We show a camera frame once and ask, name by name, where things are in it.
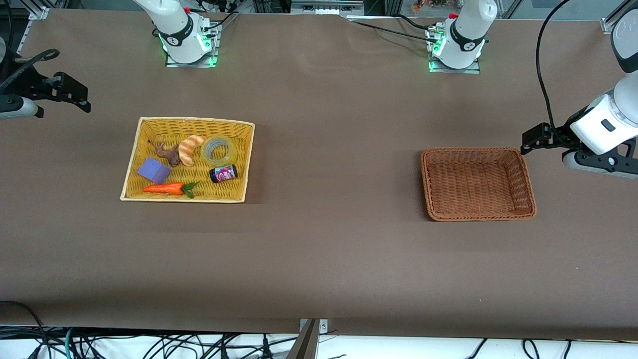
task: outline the can label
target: can label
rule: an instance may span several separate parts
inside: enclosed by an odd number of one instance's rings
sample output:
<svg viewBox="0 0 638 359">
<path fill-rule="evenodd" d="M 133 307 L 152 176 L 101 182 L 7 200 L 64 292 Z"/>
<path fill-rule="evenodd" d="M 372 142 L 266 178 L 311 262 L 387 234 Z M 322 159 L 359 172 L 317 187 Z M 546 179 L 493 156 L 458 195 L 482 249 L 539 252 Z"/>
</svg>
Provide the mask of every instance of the can label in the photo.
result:
<svg viewBox="0 0 638 359">
<path fill-rule="evenodd" d="M 235 178 L 237 178 L 237 168 L 235 168 L 235 165 L 211 169 L 211 180 L 215 183 L 234 180 Z"/>
</svg>

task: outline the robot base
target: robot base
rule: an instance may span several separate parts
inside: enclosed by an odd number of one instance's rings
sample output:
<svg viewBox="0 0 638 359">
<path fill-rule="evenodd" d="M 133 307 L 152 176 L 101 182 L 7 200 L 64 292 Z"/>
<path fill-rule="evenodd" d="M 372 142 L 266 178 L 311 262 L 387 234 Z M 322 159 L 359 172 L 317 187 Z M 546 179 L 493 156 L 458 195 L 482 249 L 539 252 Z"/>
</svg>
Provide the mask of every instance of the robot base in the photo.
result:
<svg viewBox="0 0 638 359">
<path fill-rule="evenodd" d="M 428 52 L 427 56 L 429 58 L 429 69 L 430 69 L 430 72 L 472 73 L 472 74 L 479 74 L 480 73 L 478 59 L 474 60 L 472 65 L 470 65 L 470 66 L 468 66 L 466 68 L 451 68 L 451 67 L 445 66 L 441 62 L 441 60 L 439 60 L 438 57 L 435 57 L 434 55 L 432 55 L 431 52 Z"/>
<path fill-rule="evenodd" d="M 219 21 L 211 21 L 210 24 L 211 26 L 216 26 L 217 24 L 219 24 Z M 178 63 L 177 61 L 173 60 L 168 55 L 166 48 L 164 48 L 164 52 L 167 53 L 166 67 L 210 68 L 210 67 L 217 66 L 217 57 L 219 56 L 219 41 L 221 38 L 221 29 L 222 29 L 222 26 L 216 26 L 215 28 L 210 29 L 208 30 L 208 32 L 206 32 L 206 35 L 210 36 L 211 38 L 204 39 L 202 41 L 204 42 L 204 45 L 207 45 L 206 43 L 209 42 L 211 46 L 211 51 L 204 54 L 204 56 L 202 56 L 201 59 L 199 59 L 198 61 L 195 61 L 194 63 L 190 63 L 190 64 Z"/>
<path fill-rule="evenodd" d="M 430 72 L 445 72 L 445 73 L 472 73 L 472 74 L 478 74 L 480 73 L 480 68 L 479 68 L 479 59 L 475 59 L 474 62 L 466 67 L 466 68 L 451 68 L 449 66 L 445 66 L 445 64 L 443 64 L 443 62 L 441 62 L 441 60 L 434 56 L 434 54 L 432 53 L 434 51 L 434 48 L 436 47 L 436 50 L 438 50 L 438 47 L 441 45 L 441 42 L 443 41 L 442 37 L 442 29 L 443 29 L 443 23 L 439 22 L 436 24 L 436 27 L 433 28 L 434 31 L 430 31 L 430 30 L 426 30 L 425 34 L 426 34 L 426 38 L 430 38 L 430 39 L 434 39 L 437 42 L 432 43 L 432 42 L 428 42 L 427 43 L 427 56 L 428 56 L 428 60 L 429 60 L 429 71 Z"/>
</svg>

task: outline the tape roll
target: tape roll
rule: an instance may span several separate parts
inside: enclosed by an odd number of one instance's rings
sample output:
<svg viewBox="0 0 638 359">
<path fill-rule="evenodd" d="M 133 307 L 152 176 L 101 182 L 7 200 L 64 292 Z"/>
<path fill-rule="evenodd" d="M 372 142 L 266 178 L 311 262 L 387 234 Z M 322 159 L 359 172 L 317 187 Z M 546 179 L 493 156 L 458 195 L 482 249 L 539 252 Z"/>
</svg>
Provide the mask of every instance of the tape roll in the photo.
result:
<svg viewBox="0 0 638 359">
<path fill-rule="evenodd" d="M 214 159 L 212 152 L 220 146 L 226 146 L 226 155 L 220 159 Z M 237 150 L 233 142 L 226 136 L 210 136 L 200 148 L 200 153 L 204 161 L 213 168 L 231 165 L 237 159 Z"/>
</svg>

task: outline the brown table surface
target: brown table surface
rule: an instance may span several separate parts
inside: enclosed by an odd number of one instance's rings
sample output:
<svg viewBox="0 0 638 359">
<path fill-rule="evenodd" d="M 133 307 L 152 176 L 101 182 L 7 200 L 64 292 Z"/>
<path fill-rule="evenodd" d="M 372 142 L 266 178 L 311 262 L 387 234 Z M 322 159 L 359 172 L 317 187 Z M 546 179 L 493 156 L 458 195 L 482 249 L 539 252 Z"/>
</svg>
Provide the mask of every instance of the brown table surface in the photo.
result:
<svg viewBox="0 0 638 359">
<path fill-rule="evenodd" d="M 22 54 L 59 49 L 37 68 L 83 82 L 93 111 L 0 123 L 0 297 L 48 325 L 636 339 L 638 182 L 538 150 L 533 220 L 425 213 L 421 150 L 516 147 L 547 120 L 539 27 L 496 21 L 482 73 L 451 75 L 341 17 L 241 15 L 218 67 L 193 70 L 163 66 L 143 12 L 52 10 Z M 597 22 L 552 23 L 542 64 L 560 124 L 623 76 Z M 246 203 L 121 202 L 140 116 L 256 123 Z"/>
</svg>

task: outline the orange carrot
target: orange carrot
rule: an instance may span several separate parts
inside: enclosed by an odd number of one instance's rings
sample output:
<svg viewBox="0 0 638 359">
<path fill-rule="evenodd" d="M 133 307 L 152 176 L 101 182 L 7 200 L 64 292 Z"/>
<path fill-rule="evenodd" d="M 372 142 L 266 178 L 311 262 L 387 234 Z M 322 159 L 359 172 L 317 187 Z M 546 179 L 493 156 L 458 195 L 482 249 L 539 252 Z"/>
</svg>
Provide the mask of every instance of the orange carrot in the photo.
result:
<svg viewBox="0 0 638 359">
<path fill-rule="evenodd" d="M 150 185 L 142 188 L 144 192 L 152 192 L 152 193 L 166 193 L 166 194 L 186 194 L 188 198 L 195 198 L 195 196 L 190 192 L 193 187 L 195 187 L 196 183 L 188 183 L 185 185 L 183 182 L 171 182 L 171 183 L 162 183 L 160 185 Z"/>
</svg>

